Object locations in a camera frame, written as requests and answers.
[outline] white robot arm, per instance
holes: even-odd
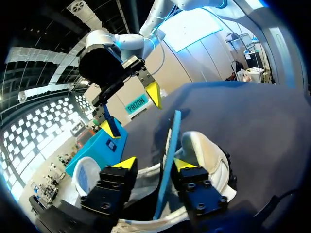
[[[139,31],[140,35],[114,35],[105,28],[92,31],[86,38],[86,50],[80,56],[80,74],[101,87],[104,105],[107,99],[124,85],[124,76],[126,78],[126,75],[136,74],[151,100],[161,109],[160,88],[152,74],[147,71],[142,59],[146,59],[163,40],[165,34],[158,27],[174,9],[177,9],[176,7],[192,10],[203,6],[224,8],[227,6],[227,0],[155,0],[146,22]]]
[[[167,19],[175,6],[188,11],[203,6],[224,8],[226,5],[227,0],[155,0],[147,20],[139,31],[140,35],[113,35],[107,29],[99,29],[88,35],[86,48],[93,44],[104,44],[110,47],[122,62],[133,55],[146,59],[155,46],[163,40],[165,34],[158,27]]]

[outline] white wall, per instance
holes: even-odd
[[[174,54],[193,82],[221,81],[232,73],[233,57],[219,32]]]
[[[24,213],[28,216],[28,218],[35,222],[35,214],[31,212],[31,205],[28,201],[28,198],[35,194],[33,189],[31,188],[31,184],[35,182],[37,185],[40,183],[45,183],[45,179],[43,176],[51,175],[53,174],[50,172],[50,164],[53,162],[59,169],[65,170],[65,167],[62,165],[62,163],[58,160],[57,156],[61,155],[62,153],[72,153],[73,147],[75,146],[75,137],[69,138],[63,145],[61,145],[54,154],[52,154],[44,163],[39,167],[39,169],[36,171],[36,173],[32,176],[32,178],[28,181],[26,186],[24,187],[24,190],[18,200],[18,204],[24,211]]]

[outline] sign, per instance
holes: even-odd
[[[133,102],[128,104],[125,107],[125,109],[128,112],[128,114],[131,114],[131,113],[133,113],[134,111],[136,111],[137,109],[141,108],[142,106],[144,106],[147,103],[148,103],[148,98],[146,97],[145,94],[142,94],[136,100],[134,100]]]

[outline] white sneaker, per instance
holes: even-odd
[[[175,157],[193,165],[201,165],[209,173],[209,180],[212,185],[223,196],[231,201],[236,191],[228,186],[229,164],[223,151],[205,135],[200,132],[185,132],[181,139],[182,148],[175,153]],[[159,164],[144,170],[138,171],[138,177],[150,177],[150,174],[159,172]],[[181,221],[187,220],[188,214],[185,207],[172,212],[168,216],[151,221],[133,221],[119,219],[112,233],[155,233],[163,231]]]

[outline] table surface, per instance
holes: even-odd
[[[168,118],[175,109],[182,113],[180,135],[199,131],[231,155],[238,192],[230,208],[242,205],[259,211],[272,195],[302,184],[311,150],[309,96],[272,84],[185,84],[163,99],[163,110],[151,107],[125,126],[128,138],[122,159],[136,156],[139,169],[159,163]],[[266,227],[291,199],[282,200]]]

